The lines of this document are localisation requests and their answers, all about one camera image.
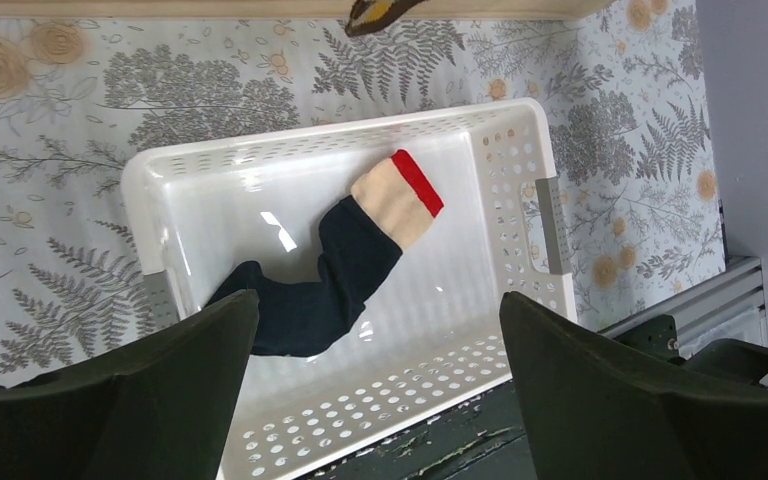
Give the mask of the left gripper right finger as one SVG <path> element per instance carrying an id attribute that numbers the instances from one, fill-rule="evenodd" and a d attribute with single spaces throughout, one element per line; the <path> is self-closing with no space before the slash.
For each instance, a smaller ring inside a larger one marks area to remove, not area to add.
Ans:
<path id="1" fill-rule="evenodd" d="M 539 478 L 768 479 L 767 347 L 666 359 L 518 292 L 499 317 Z"/>

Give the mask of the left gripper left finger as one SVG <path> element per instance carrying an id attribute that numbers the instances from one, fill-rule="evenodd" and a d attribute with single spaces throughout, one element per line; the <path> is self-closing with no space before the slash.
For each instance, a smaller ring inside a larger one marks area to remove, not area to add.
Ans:
<path id="1" fill-rule="evenodd" d="M 213 479 L 259 319 L 251 290 L 0 386 L 0 479 Z"/>

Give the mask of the navy sock beige red cuff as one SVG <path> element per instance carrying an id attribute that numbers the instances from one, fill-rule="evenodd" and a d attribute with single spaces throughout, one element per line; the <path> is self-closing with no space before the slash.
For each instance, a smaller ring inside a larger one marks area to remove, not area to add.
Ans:
<path id="1" fill-rule="evenodd" d="M 317 280 L 282 283 L 268 278 L 258 262 L 245 261 L 208 302 L 253 290 L 259 322 L 252 354 L 319 355 L 351 331 L 366 302 L 443 208 L 413 156 L 397 150 L 361 175 L 320 220 Z"/>

